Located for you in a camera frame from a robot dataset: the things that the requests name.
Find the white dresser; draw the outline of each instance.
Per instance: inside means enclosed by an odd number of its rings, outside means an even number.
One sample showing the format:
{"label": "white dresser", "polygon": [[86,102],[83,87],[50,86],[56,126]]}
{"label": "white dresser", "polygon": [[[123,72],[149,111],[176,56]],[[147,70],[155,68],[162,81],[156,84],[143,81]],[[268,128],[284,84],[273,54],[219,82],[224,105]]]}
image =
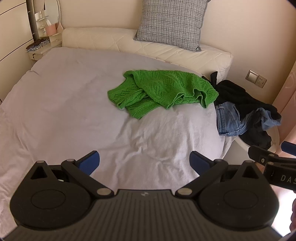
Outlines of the white dresser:
{"label": "white dresser", "polygon": [[0,1],[0,33],[0,99],[3,101],[33,65],[26,53],[26,47],[34,40],[25,0]]}

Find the mattress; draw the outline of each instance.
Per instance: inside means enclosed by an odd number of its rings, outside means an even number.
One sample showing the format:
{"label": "mattress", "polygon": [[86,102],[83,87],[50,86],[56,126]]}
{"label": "mattress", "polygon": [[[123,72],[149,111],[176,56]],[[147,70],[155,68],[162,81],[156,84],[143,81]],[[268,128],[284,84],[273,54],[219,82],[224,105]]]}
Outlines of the mattress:
{"label": "mattress", "polygon": [[200,45],[201,52],[148,41],[136,41],[136,30],[124,28],[67,28],[62,34],[63,47],[104,49],[136,53],[201,73],[208,79],[218,71],[217,82],[226,79],[233,55],[222,50]]}
{"label": "mattress", "polygon": [[174,192],[198,177],[191,151],[210,159],[225,155],[231,139],[218,134],[214,104],[158,107],[140,120],[118,109],[107,91],[136,69],[199,74],[131,53],[61,47],[13,87],[0,105],[0,237],[16,226],[9,201],[37,160],[54,165],[97,150],[100,166],[91,176],[112,190]]}

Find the pink curtain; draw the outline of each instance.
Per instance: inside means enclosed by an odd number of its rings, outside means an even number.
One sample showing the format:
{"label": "pink curtain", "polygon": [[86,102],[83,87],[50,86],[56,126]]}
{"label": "pink curtain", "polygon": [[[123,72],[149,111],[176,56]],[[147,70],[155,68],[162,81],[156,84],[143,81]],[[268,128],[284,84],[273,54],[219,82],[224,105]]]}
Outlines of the pink curtain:
{"label": "pink curtain", "polygon": [[[288,141],[296,144],[296,62],[273,105],[282,116],[282,123],[278,127],[280,143]],[[282,157],[291,157],[282,152],[280,147],[276,153]]]}

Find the shelf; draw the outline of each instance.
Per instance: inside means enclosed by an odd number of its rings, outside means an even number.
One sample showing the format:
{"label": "shelf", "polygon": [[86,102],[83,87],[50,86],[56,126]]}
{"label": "shelf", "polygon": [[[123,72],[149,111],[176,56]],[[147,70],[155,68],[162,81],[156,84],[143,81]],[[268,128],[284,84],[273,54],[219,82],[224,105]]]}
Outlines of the shelf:
{"label": "shelf", "polygon": [[36,22],[41,21],[41,20],[46,19],[46,18],[48,18],[48,16],[45,16],[44,18],[38,19],[38,20],[36,20]]}
{"label": "shelf", "polygon": [[50,36],[56,36],[58,34],[61,34],[61,33],[57,33],[57,34],[53,34],[53,35],[43,35],[43,36],[39,36],[40,38],[44,38],[44,37],[50,37]]}

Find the knitted fabric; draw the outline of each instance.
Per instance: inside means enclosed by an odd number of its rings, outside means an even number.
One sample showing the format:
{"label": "knitted fabric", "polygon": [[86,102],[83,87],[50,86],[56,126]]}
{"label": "knitted fabric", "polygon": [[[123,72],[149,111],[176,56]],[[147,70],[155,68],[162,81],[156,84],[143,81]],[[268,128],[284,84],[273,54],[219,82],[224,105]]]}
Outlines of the knitted fabric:
{"label": "knitted fabric", "polygon": [[156,107],[169,109],[173,105],[199,102],[207,108],[218,92],[203,78],[176,70],[130,70],[125,81],[108,91],[109,99],[118,108],[126,108],[140,119]]}

